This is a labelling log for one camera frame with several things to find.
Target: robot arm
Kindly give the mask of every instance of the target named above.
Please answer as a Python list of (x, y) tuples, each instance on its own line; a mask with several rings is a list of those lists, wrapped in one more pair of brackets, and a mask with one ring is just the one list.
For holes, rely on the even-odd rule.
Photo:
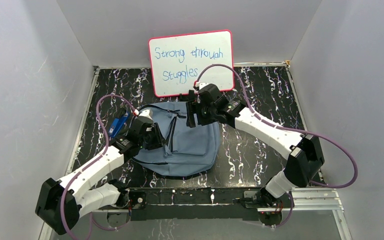
[[(200, 83), (196, 90), (197, 99), (195, 93), (189, 91), (186, 103), (188, 126), (193, 128), (196, 125), (193, 114), (196, 114), (199, 125), (213, 122), (228, 124), (260, 139), (287, 160), (285, 168), (252, 196), (252, 200), (248, 201), (251, 204), (272, 206), (280, 196), (295, 187), (307, 187), (325, 162), (318, 137), (276, 128), (280, 125), (257, 112), (252, 113), (239, 98), (227, 100), (214, 84)], [(255, 115), (275, 127), (261, 122)]]
[[(81, 172), (70, 185), (67, 192), (64, 209), (66, 221), (70, 229), (79, 218), (107, 205), (125, 206), (129, 201), (129, 189), (117, 180), (112, 180), (103, 186), (92, 189), (100, 179), (112, 170), (120, 167), (125, 159), (130, 159), (145, 148), (153, 150), (165, 145), (157, 123), (152, 121), (151, 110), (144, 110), (131, 124), (126, 134), (113, 138), (106, 154), (92, 166)], [(85, 163), (85, 166), (98, 158), (103, 151)], [(35, 213), (45, 221), (59, 235), (66, 231), (61, 221), (61, 196), (78, 171), (61, 177), (57, 181), (52, 178), (46, 180), (40, 189)]]

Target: blue backpack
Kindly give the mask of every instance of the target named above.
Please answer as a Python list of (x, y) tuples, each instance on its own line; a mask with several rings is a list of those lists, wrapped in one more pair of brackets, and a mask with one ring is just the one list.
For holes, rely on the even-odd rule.
[(220, 146), (219, 124), (214, 122), (194, 128), (186, 126), (186, 102), (159, 102), (142, 106), (150, 109), (158, 123), (165, 146), (141, 149), (132, 160), (163, 176), (187, 177), (210, 169)]

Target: marble pattern tabletop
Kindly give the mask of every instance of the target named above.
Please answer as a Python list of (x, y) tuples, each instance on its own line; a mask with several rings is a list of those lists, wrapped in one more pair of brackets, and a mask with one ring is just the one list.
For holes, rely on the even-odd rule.
[[(293, 88), (285, 66), (235, 67), (244, 81), (253, 107), (262, 115), (285, 127), (303, 129)], [(118, 94), (135, 107), (144, 104), (178, 101), (177, 97), (159, 98), (154, 95), (150, 68), (101, 69), (88, 108), (81, 139), (77, 147), (73, 170), (87, 162), (104, 147), (104, 135), (95, 115), (100, 97)], [(236, 82), (228, 98), (242, 97)], [(105, 100), (101, 116), (108, 128), (125, 104), (116, 98)], [(190, 177), (164, 177), (131, 160), (105, 176), (95, 187), (118, 179), (137, 188), (205, 188), (263, 186), (286, 164), (279, 153), (264, 142), (243, 131), (220, 124), (221, 145), (214, 166)]]

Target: whiteboard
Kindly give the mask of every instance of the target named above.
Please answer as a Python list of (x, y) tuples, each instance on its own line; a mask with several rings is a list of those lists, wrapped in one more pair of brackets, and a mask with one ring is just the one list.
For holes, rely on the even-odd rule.
[[(157, 97), (187, 94), (203, 69), (211, 64), (233, 68), (232, 33), (229, 30), (198, 32), (149, 40), (153, 89)], [(235, 87), (234, 74), (225, 67), (208, 69), (200, 82), (221, 91)]]

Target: white wall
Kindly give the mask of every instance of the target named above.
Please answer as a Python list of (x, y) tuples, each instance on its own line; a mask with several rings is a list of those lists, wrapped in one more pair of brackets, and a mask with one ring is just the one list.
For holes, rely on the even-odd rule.
[(67, 169), (92, 73), (55, 0), (0, 0), (0, 240), (39, 236), (40, 187)]
[[(323, 0), (291, 67), (308, 128), (357, 160), (357, 181), (339, 190), (353, 238), (384, 239), (384, 1)], [(348, 181), (349, 161), (323, 147), (327, 182)]]
[(150, 66), (152, 37), (229, 29), (234, 62), (290, 60), (321, 0), (57, 0), (89, 60)]

